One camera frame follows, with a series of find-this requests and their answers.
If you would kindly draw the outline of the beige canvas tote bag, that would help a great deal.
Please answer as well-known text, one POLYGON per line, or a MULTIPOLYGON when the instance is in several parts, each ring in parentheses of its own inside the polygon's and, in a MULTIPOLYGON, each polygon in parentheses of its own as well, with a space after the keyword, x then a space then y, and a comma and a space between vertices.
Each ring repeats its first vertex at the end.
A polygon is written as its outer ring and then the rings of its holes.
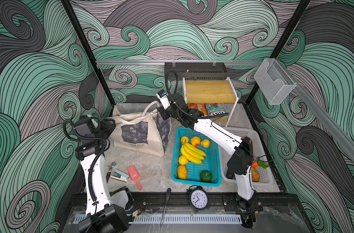
POLYGON ((111 134, 113 146, 164 157, 171 132, 171 120, 164 120, 157 109, 158 101, 150 103, 143 112, 121 114, 115 107, 110 119, 116 128, 111 134))

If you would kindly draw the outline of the yellow banana bunch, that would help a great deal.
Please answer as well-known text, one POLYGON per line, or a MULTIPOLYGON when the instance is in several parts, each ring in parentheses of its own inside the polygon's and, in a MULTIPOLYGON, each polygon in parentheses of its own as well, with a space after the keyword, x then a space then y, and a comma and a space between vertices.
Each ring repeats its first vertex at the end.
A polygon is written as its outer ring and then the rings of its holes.
POLYGON ((187 158, 188 161, 190 161, 194 164, 200 165, 203 163, 203 160, 204 160, 203 155, 200 155, 200 154, 194 152, 186 145, 182 145, 180 152, 182 155, 184 155, 187 158))

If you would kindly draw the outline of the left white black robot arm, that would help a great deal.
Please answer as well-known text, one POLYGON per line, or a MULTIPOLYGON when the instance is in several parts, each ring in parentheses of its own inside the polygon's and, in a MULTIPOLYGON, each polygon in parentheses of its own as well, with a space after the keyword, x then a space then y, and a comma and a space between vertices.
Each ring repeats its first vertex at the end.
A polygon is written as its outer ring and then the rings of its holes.
POLYGON ((81 233, 123 233, 129 229, 126 207, 131 201, 130 193, 123 188, 112 196, 108 188, 105 151, 110 147, 114 128, 113 120, 97 122, 93 116, 82 116, 74 123, 79 141, 76 157, 87 191, 86 217, 78 224, 81 233))

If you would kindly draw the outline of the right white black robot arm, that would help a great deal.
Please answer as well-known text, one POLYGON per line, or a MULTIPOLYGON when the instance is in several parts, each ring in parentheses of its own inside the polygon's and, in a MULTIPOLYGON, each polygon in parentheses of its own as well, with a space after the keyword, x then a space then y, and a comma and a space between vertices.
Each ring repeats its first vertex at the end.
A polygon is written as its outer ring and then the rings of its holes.
POLYGON ((249 140, 228 132, 199 110, 189 109, 183 97, 178 93, 168 94, 161 90, 156 96, 161 103, 157 110, 164 120, 170 117, 177 119, 182 126, 213 140, 231 156, 227 166, 235 176, 239 206, 250 213, 263 211, 259 197, 253 188, 251 176, 253 155, 250 152, 249 140))

